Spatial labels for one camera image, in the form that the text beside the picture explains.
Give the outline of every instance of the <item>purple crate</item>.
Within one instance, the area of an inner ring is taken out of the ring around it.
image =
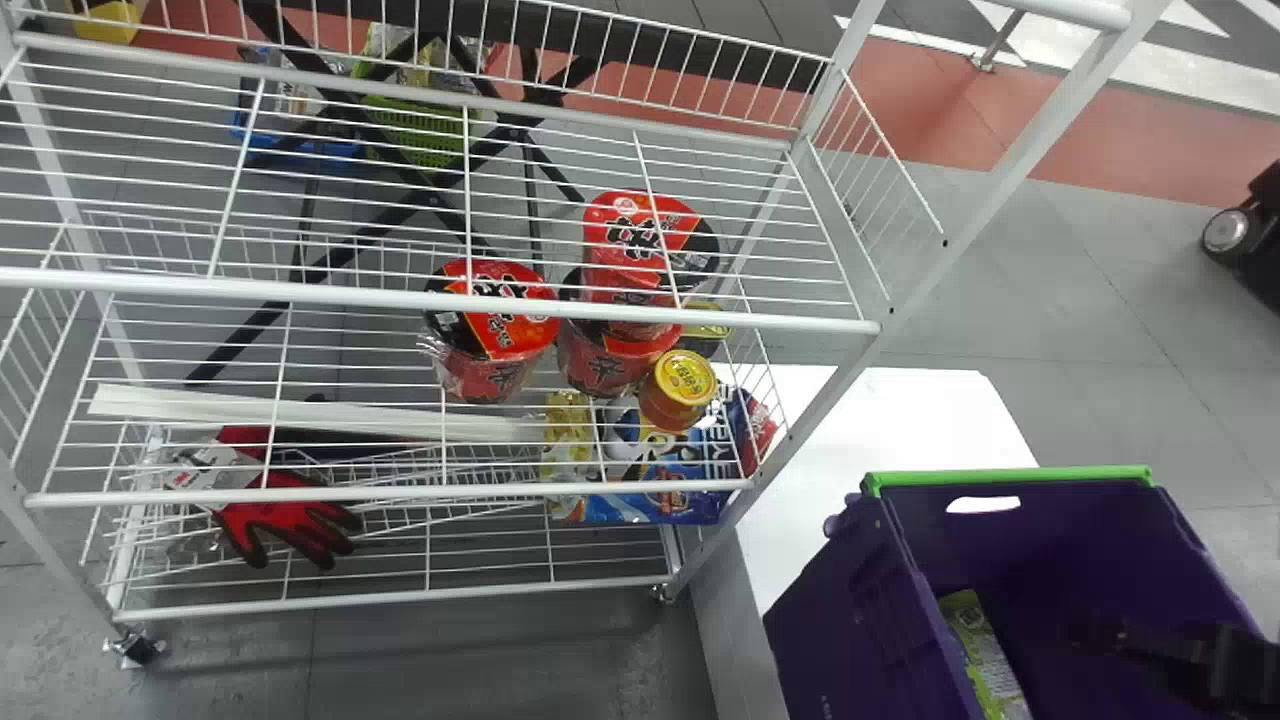
[[[1036,720],[1208,719],[1146,666],[1066,642],[1092,614],[1261,635],[1157,487],[1130,480],[883,487],[850,502],[764,615],[792,720],[983,717],[936,597],[978,592]],[[957,497],[1018,496],[1004,512]]]

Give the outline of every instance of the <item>instant noodle cup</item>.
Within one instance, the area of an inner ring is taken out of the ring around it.
[[[678,433],[701,419],[718,384],[705,357],[690,350],[669,350],[640,383],[636,400],[653,427]]]
[[[719,241],[707,220],[673,197],[655,195],[650,202],[643,190],[611,191],[593,200],[582,219],[588,302],[671,307],[672,281],[678,293],[695,293],[719,266]],[[653,340],[668,328],[667,323],[609,323],[613,336],[627,340]]]
[[[435,270],[428,292],[467,292],[467,261],[452,260]],[[543,278],[518,263],[493,258],[471,260],[474,295],[554,300]],[[518,391],[539,355],[556,341],[559,318],[430,310],[424,314],[429,352],[445,392],[475,404],[503,402]]]
[[[561,300],[575,300],[577,272],[564,278]],[[625,340],[608,332],[603,320],[561,323],[556,356],[568,384],[594,397],[617,397],[649,374],[663,352],[680,340],[681,325],[668,325],[653,340]]]

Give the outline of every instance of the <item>yellow can lid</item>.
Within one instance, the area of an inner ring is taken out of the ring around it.
[[[668,350],[653,368],[658,389],[671,400],[700,407],[716,396],[716,372],[705,357],[689,350]]]

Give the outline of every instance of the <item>glove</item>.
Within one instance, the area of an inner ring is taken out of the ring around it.
[[[218,441],[234,447],[250,457],[266,457],[268,428],[227,427],[218,433]],[[262,482],[260,474],[251,487]],[[269,488],[324,487],[287,470],[266,473]],[[321,570],[333,569],[333,556],[351,555],[356,547],[338,528],[360,532],[360,518],[346,507],[315,500],[297,502],[233,502],[214,511],[214,520],[236,552],[251,568],[266,568],[266,550],[259,532],[273,534],[293,546]]]

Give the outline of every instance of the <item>cart wheel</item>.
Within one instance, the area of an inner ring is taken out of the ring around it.
[[[164,655],[169,644],[164,641],[152,641],[142,633],[129,633],[119,641],[111,643],[111,651],[124,657],[124,661],[134,667],[150,664],[156,657]]]
[[[667,585],[650,585],[649,597],[663,607],[676,605],[676,598],[667,594]]]
[[[1210,218],[1201,231],[1201,250],[1229,268],[1262,245],[1258,214],[1251,208],[1231,208]]]

